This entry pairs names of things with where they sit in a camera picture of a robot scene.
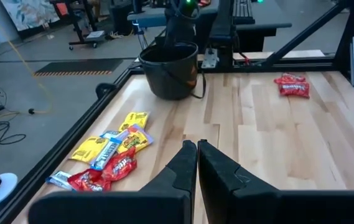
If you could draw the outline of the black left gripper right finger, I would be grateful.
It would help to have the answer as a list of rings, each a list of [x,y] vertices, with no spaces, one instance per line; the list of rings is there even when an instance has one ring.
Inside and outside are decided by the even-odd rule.
[[[198,153],[209,223],[354,223],[354,190],[279,190],[206,140]]]

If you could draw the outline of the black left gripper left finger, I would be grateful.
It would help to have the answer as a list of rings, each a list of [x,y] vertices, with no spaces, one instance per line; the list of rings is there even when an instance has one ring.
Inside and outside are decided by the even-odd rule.
[[[185,140],[170,162],[135,192],[55,192],[31,205],[34,224],[193,222],[198,152]]]

